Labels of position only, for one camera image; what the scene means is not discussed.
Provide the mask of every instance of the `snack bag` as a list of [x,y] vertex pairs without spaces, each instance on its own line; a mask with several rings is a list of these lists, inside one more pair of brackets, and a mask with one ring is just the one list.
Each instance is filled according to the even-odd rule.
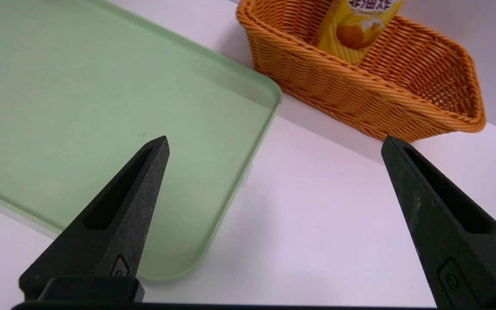
[[313,45],[357,65],[403,2],[404,0],[333,0]]

